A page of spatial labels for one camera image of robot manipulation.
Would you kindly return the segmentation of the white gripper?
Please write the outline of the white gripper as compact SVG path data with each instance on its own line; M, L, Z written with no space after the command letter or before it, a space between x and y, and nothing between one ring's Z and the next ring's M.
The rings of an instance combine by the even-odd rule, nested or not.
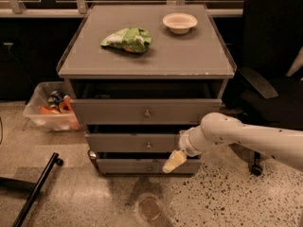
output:
M165 173L171 173L178 166L182 165L187 156L193 157L200 155L202 151L203 135L199 127L190 128L186 131L180 131L179 149L174 150L168 160L165 162L162 170Z

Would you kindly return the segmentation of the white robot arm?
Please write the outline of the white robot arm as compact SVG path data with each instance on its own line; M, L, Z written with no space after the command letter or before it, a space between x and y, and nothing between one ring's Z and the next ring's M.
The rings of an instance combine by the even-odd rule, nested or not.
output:
M243 124L222 113L206 114L199 126L180 131L178 149L162 170L171 173L187 157L201 155L215 146L238 144L271 157L286 166L303 170L303 132Z

